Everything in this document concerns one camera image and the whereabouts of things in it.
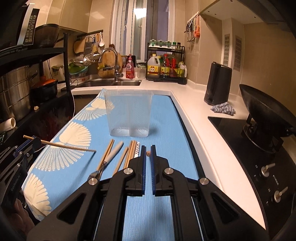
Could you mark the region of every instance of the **kitchen counter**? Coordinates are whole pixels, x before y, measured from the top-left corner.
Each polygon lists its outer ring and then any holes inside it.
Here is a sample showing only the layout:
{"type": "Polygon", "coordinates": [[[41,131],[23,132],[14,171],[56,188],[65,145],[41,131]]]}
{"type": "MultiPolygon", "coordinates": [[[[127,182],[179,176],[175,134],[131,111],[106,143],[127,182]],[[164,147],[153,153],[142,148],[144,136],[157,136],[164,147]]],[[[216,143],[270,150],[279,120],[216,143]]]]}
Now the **kitchen counter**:
{"type": "MultiPolygon", "coordinates": [[[[236,114],[230,116],[211,111],[211,106],[203,101],[206,86],[191,81],[188,81],[187,85],[179,85],[142,80],[140,86],[83,87],[75,88],[72,93],[73,95],[98,94],[103,88],[152,90],[154,94],[170,96],[186,126],[206,177],[265,228],[257,197],[244,170],[222,136],[208,120],[208,116],[246,119],[248,111],[241,97],[229,96],[229,103],[236,110],[236,114]]],[[[293,141],[287,143],[290,149],[294,148],[293,141]]]]}

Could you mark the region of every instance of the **glass jar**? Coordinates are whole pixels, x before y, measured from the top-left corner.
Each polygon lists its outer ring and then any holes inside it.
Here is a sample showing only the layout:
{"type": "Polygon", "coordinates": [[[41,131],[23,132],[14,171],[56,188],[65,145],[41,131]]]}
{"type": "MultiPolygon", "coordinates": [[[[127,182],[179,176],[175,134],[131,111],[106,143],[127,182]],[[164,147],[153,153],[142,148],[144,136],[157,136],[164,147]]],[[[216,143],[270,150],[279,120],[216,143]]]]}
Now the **glass jar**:
{"type": "Polygon", "coordinates": [[[138,64],[138,78],[140,79],[146,78],[146,65],[138,64]]]}

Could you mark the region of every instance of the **wall vent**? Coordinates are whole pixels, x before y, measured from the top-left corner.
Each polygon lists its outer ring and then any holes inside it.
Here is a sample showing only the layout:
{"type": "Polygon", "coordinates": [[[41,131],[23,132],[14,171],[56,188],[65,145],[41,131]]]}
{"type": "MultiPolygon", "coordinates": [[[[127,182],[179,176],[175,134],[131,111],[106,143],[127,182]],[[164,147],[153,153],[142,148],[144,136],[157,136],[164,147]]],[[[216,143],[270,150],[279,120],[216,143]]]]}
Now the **wall vent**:
{"type": "Polygon", "coordinates": [[[226,34],[224,35],[224,56],[223,56],[223,65],[225,66],[228,66],[229,51],[230,51],[230,34],[226,34]]]}
{"type": "Polygon", "coordinates": [[[235,55],[234,55],[234,66],[233,69],[240,71],[242,61],[242,39],[235,36],[235,55]]]}

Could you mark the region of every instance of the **paper towel roll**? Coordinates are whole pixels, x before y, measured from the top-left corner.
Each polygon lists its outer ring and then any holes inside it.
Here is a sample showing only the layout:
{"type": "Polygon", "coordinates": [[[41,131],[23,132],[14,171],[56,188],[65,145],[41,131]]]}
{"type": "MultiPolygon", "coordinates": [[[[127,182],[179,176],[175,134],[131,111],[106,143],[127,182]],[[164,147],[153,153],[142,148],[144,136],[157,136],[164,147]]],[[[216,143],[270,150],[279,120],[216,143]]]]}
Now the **paper towel roll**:
{"type": "Polygon", "coordinates": [[[15,119],[10,118],[0,124],[0,133],[4,131],[9,131],[15,127],[15,119]]]}

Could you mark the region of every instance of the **electric kettle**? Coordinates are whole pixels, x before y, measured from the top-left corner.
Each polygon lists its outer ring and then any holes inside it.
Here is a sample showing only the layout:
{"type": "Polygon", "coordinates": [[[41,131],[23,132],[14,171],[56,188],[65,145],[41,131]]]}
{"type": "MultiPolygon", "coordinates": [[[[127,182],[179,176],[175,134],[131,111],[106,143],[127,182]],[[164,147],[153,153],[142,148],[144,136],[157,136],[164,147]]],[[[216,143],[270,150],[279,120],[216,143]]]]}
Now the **electric kettle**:
{"type": "Polygon", "coordinates": [[[221,104],[228,101],[232,69],[213,62],[204,101],[210,105],[221,104]]]}

